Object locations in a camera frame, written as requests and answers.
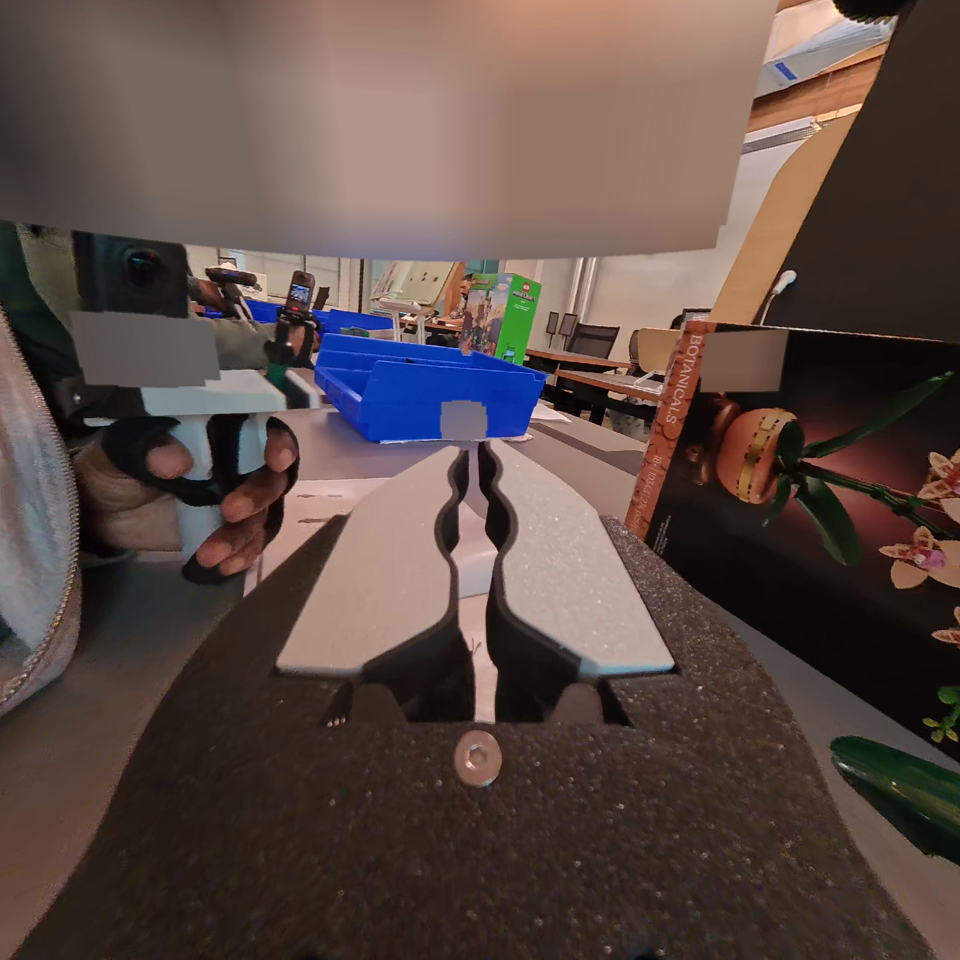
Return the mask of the dark flower set box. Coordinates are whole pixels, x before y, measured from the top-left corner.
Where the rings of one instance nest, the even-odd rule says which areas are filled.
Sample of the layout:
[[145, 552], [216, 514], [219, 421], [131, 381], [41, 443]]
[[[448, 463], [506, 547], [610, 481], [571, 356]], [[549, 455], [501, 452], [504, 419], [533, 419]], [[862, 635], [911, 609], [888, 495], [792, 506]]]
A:
[[626, 526], [958, 761], [958, 345], [688, 320]]

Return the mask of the light wooden chair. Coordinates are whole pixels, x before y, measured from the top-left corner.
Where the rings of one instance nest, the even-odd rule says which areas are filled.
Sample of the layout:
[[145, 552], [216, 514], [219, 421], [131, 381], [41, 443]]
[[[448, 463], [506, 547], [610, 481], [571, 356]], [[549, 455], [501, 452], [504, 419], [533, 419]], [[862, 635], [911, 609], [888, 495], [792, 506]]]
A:
[[426, 343], [426, 317], [441, 306], [456, 264], [453, 261], [391, 260], [374, 285], [369, 302], [390, 314], [392, 338], [402, 340], [404, 316], [413, 317], [418, 344]]
[[630, 335], [629, 376], [635, 385], [660, 393], [681, 337], [679, 329], [638, 328]]

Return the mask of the green toy set box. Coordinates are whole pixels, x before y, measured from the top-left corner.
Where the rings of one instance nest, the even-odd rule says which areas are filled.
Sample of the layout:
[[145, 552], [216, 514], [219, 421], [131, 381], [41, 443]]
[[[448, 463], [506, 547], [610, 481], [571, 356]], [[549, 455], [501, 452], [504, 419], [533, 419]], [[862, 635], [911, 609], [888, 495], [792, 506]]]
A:
[[522, 366], [541, 290], [518, 273], [475, 275], [462, 314], [461, 352]]

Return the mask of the person's left hand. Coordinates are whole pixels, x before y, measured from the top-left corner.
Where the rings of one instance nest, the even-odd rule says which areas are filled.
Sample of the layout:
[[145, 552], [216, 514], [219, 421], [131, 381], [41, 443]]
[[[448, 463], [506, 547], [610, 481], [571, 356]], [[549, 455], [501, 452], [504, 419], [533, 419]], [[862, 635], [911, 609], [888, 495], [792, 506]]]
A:
[[[248, 570], [269, 541], [270, 509], [282, 503], [299, 462], [295, 436], [269, 427], [263, 465], [247, 474], [221, 504], [222, 523], [198, 547], [198, 564], [232, 577]], [[96, 546], [107, 550], [180, 551], [173, 496], [119, 469], [103, 450], [102, 433], [74, 452], [80, 515]]]

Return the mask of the wooden table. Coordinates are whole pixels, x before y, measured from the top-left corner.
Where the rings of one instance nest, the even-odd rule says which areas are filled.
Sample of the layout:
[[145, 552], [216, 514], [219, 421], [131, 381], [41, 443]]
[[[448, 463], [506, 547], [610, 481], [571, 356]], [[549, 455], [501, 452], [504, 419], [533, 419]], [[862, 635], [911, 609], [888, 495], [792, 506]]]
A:
[[664, 389], [662, 381], [649, 375], [634, 377], [561, 368], [548, 395], [558, 411], [576, 416], [586, 411], [595, 426], [603, 426], [607, 414], [633, 417], [651, 426]]
[[523, 365], [547, 375], [553, 375], [558, 370], [573, 370], [592, 375], [615, 374], [624, 373], [632, 366], [630, 361], [534, 347], [526, 348]]

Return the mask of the white cotton swab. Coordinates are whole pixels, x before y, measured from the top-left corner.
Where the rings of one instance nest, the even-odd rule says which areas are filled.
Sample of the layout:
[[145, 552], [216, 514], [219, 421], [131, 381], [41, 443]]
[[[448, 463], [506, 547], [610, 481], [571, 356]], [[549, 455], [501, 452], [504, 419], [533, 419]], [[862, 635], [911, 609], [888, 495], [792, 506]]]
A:
[[769, 310], [773, 305], [775, 298], [777, 298], [780, 294], [783, 294], [791, 284], [796, 282], [797, 276], [798, 276], [797, 271], [792, 269], [784, 270], [778, 276], [778, 278], [774, 282], [773, 287], [771, 288], [769, 294], [766, 297], [759, 319], [756, 321], [756, 324], [758, 326], [760, 327], [764, 326]]

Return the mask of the another person's forearm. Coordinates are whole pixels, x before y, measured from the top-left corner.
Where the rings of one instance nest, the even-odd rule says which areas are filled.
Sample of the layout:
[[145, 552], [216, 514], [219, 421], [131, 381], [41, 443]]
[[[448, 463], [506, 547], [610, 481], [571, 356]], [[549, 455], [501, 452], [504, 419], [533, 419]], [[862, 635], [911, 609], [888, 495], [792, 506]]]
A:
[[264, 373], [269, 366], [268, 344], [274, 341], [276, 324], [241, 319], [234, 306], [224, 298], [219, 286], [209, 279], [187, 277], [190, 301], [196, 306], [210, 308], [221, 318], [204, 318], [213, 326], [219, 358], [219, 368], [225, 370], [251, 369]]

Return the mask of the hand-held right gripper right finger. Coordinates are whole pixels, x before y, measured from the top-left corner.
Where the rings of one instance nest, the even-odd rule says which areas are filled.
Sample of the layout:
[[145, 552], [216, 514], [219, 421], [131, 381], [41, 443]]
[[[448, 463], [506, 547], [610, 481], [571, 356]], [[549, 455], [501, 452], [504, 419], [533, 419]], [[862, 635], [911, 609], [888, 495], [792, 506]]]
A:
[[497, 722], [603, 722], [612, 681], [675, 670], [597, 510], [502, 440], [478, 449], [486, 535], [497, 549], [486, 603]]

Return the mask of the person's grey jacket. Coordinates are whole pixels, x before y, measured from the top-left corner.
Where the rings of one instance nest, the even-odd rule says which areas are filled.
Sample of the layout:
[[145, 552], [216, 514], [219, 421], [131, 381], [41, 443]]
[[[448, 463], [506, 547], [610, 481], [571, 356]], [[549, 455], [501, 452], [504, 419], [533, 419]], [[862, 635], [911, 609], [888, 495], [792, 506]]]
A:
[[2, 714], [59, 678], [82, 609], [80, 503], [58, 389], [79, 363], [68, 232], [1, 227]]

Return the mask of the grey desk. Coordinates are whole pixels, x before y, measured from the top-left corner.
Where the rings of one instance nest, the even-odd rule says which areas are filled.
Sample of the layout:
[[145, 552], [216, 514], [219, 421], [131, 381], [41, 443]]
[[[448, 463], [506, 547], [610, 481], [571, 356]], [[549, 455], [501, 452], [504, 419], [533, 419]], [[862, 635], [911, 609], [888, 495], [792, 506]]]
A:
[[[51, 904], [95, 833], [129, 754], [243, 582], [186, 582], [176, 554], [88, 571], [77, 653], [2, 719], [2, 958]], [[870, 867], [938, 958], [958, 958], [958, 867], [924, 856], [846, 785], [830, 742], [859, 736], [958, 771], [926, 738], [726, 613], [776, 683]]]

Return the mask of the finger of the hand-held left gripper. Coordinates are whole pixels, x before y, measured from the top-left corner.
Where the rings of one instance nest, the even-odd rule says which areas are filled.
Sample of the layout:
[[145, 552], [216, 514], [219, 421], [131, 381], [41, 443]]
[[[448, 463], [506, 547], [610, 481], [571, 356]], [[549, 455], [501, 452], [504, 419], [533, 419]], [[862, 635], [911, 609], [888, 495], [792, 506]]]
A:
[[221, 371], [202, 386], [142, 389], [144, 415], [180, 424], [204, 423], [223, 415], [275, 414], [287, 409], [284, 393], [254, 369]]
[[290, 410], [319, 409], [325, 405], [325, 394], [315, 382], [315, 371], [307, 367], [288, 367], [281, 381], [281, 391]]

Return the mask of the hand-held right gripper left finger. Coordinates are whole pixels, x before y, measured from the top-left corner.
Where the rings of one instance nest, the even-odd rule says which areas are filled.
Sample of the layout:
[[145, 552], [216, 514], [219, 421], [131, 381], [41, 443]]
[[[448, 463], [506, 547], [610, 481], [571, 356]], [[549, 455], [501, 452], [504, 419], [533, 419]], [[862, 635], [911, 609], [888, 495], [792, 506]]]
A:
[[459, 623], [459, 505], [470, 455], [444, 446], [353, 509], [281, 650], [277, 670], [381, 685], [414, 721], [472, 721], [475, 676]]

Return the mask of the brown cardboard sheet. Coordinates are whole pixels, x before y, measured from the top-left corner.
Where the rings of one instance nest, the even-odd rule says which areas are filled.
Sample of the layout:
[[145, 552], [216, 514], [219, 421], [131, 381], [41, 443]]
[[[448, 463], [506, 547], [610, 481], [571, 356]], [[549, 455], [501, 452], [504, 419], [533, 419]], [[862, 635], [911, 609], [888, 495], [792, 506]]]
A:
[[779, 168], [711, 311], [748, 326], [762, 313], [789, 250], [881, 69], [888, 43], [757, 98], [748, 131], [812, 119], [814, 130]]

